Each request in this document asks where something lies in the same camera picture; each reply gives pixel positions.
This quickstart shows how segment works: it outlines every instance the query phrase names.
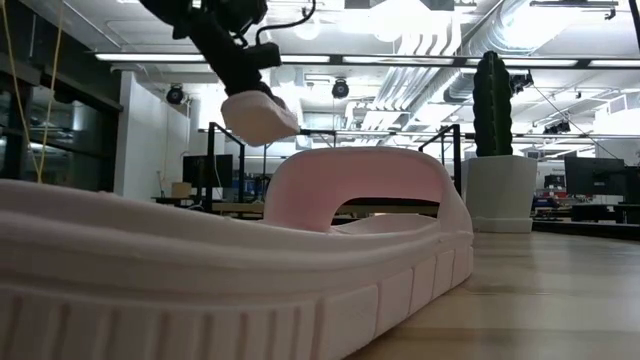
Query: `cactus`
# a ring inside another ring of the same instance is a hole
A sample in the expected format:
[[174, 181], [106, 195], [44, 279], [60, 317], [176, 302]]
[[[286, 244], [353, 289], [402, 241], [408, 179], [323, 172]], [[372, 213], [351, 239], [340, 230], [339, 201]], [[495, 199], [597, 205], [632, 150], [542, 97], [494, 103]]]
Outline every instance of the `cactus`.
[[512, 155], [512, 92], [509, 73], [498, 54], [488, 51], [482, 56], [473, 83], [476, 154], [478, 157]]

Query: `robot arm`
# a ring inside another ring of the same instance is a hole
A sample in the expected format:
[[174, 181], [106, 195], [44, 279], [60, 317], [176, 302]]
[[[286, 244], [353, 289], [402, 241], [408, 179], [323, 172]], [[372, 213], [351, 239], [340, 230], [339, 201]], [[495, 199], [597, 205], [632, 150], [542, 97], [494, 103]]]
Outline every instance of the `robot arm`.
[[[225, 84], [222, 105], [228, 128], [249, 145], [264, 145], [299, 132], [296, 116], [262, 82], [259, 70], [282, 64], [274, 43], [245, 48], [242, 35], [267, 12], [266, 0], [141, 0], [158, 19], [173, 26], [174, 39], [189, 37]], [[243, 40], [236, 44], [234, 38]]]

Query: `black cable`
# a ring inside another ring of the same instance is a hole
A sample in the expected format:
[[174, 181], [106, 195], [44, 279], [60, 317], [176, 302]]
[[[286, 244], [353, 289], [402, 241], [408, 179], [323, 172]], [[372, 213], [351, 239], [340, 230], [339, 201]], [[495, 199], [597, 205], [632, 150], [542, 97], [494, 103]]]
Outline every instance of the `black cable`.
[[631, 17], [633, 17], [633, 26], [636, 29], [638, 49], [640, 49], [640, 14], [638, 13], [638, 4], [636, 4], [636, 0], [629, 0], [629, 9], [631, 10]]
[[278, 25], [267, 25], [267, 26], [263, 26], [260, 29], [258, 29], [258, 31], [256, 32], [256, 45], [260, 45], [260, 35], [264, 32], [264, 31], [268, 31], [268, 30], [279, 30], [279, 29], [288, 29], [288, 28], [292, 28], [294, 26], [298, 26], [298, 25], [302, 25], [304, 23], [306, 23], [307, 21], [309, 21], [309, 19], [311, 19], [311, 16], [313, 16], [313, 14], [316, 12], [316, 0], [311, 0], [311, 10], [309, 10], [309, 13], [304, 15], [302, 17], [302, 19], [296, 21], [296, 22], [292, 22], [292, 23], [288, 23], [288, 24], [278, 24]]
[[540, 93], [540, 95], [541, 95], [541, 96], [542, 96], [542, 97], [543, 97], [543, 98], [544, 98], [544, 99], [549, 103], [549, 105], [551, 105], [551, 107], [553, 107], [553, 108], [558, 112], [558, 114], [560, 114], [560, 116], [562, 116], [562, 117], [564, 118], [564, 120], [566, 120], [569, 124], [573, 125], [573, 127], [575, 127], [576, 129], [578, 129], [578, 131], [580, 131], [580, 132], [582, 133], [582, 135], [584, 135], [587, 139], [591, 140], [591, 142], [592, 142], [595, 146], [597, 146], [597, 147], [599, 147], [600, 149], [604, 150], [607, 154], [611, 155], [614, 159], [616, 159], [616, 160], [620, 160], [620, 158], [618, 158], [617, 156], [613, 155], [613, 154], [611, 153], [611, 151], [607, 150], [607, 148], [605, 148], [605, 147], [604, 147], [604, 146], [602, 146], [600, 143], [598, 143], [597, 141], [595, 141], [594, 139], [592, 139], [592, 138], [591, 138], [591, 136], [589, 136], [589, 134], [587, 134], [587, 133], [586, 133], [586, 132], [584, 132], [582, 129], [580, 129], [580, 128], [579, 128], [579, 127], [578, 127], [578, 126], [577, 126], [573, 121], [571, 121], [571, 119], [569, 119], [569, 117], [568, 117], [568, 116], [565, 116], [565, 115], [562, 113], [562, 111], [560, 111], [560, 110], [559, 110], [559, 109], [558, 109], [558, 108], [557, 108], [557, 107], [556, 107], [556, 106], [551, 102], [551, 100], [549, 100], [549, 98], [547, 98], [547, 97], [542, 93], [542, 91], [540, 91], [540, 89], [538, 89], [538, 87], [536, 87], [535, 85], [531, 85], [531, 86], [533, 86], [533, 88], [534, 88], [534, 89], [536, 89], [536, 91], [537, 91], [538, 93]]

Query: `computer monitor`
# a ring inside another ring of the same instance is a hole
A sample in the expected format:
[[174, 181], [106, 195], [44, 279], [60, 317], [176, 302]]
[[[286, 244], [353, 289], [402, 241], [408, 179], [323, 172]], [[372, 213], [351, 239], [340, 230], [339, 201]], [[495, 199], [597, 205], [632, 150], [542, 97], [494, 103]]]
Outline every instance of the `computer monitor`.
[[572, 195], [626, 195], [624, 161], [565, 157], [567, 193]]
[[551, 187], [554, 188], [564, 188], [565, 181], [564, 175], [547, 175], [544, 177], [544, 188], [549, 189]]
[[[207, 156], [185, 156], [182, 159], [182, 181], [191, 186], [204, 187]], [[230, 188], [233, 185], [233, 155], [216, 155], [212, 166], [213, 187]]]

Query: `white wall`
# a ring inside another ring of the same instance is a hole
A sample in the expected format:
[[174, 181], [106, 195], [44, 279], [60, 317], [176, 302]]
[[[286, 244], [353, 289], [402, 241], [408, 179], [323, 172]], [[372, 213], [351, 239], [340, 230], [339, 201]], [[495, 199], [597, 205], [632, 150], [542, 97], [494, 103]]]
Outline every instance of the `white wall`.
[[182, 154], [189, 146], [189, 119], [152, 94], [132, 72], [122, 74], [114, 192], [152, 201], [182, 180]]

